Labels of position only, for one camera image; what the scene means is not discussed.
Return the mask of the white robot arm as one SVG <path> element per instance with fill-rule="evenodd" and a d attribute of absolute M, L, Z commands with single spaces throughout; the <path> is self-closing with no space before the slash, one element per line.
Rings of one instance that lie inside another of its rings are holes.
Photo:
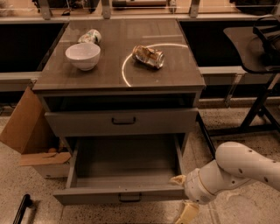
<path fill-rule="evenodd" d="M 280 191 L 280 163 L 267 158 L 248 146 L 237 142 L 222 143 L 215 159 L 187 175 L 170 179 L 174 185 L 183 186 L 189 199 L 183 203 L 175 224 L 190 224 L 205 205 L 227 190 L 246 186 L 256 181 Z"/>

